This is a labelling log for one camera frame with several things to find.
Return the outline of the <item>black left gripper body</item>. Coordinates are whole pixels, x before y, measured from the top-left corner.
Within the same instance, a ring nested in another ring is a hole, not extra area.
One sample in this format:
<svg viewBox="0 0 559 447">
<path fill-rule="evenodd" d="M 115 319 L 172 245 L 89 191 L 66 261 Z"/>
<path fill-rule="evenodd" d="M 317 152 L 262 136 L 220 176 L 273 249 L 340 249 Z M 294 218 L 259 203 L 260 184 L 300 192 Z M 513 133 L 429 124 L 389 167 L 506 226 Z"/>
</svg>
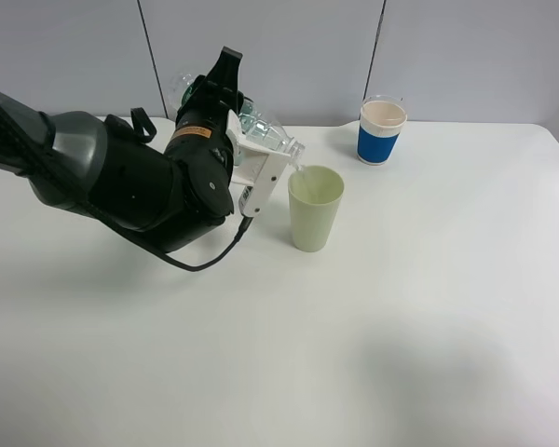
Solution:
<svg viewBox="0 0 559 447">
<path fill-rule="evenodd" d="M 165 148 L 165 155 L 175 161 L 208 152 L 220 163 L 233 163 L 234 147 L 226 135 L 229 111 L 236 114 L 244 103 L 241 91 L 229 99 L 217 88 L 187 88 L 176 113 L 175 129 Z"/>
</svg>

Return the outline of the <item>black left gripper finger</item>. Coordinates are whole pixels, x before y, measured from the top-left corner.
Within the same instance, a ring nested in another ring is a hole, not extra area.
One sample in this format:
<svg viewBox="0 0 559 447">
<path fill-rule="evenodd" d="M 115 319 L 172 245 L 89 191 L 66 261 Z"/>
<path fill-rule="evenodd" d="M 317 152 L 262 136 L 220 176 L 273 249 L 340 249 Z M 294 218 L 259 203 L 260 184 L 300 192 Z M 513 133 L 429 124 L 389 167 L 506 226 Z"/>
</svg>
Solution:
<svg viewBox="0 0 559 447">
<path fill-rule="evenodd" d="M 242 57 L 240 52 L 223 47 L 217 62 L 206 76 L 208 85 L 230 101 L 239 98 L 239 66 Z"/>
</svg>

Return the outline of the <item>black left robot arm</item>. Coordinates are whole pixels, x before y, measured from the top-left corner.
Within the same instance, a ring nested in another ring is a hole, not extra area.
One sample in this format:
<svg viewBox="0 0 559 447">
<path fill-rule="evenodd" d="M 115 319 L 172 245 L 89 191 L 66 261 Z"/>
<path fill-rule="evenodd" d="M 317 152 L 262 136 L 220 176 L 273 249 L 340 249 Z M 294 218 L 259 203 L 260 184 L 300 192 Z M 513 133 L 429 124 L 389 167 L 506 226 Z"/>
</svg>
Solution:
<svg viewBox="0 0 559 447">
<path fill-rule="evenodd" d="M 0 92 L 0 169 L 28 179 L 38 199 L 121 229 L 170 253 L 223 224 L 234 150 L 228 116 L 243 104 L 241 54 L 224 48 L 178 110 L 163 151 L 145 110 L 129 119 L 48 115 Z"/>
</svg>

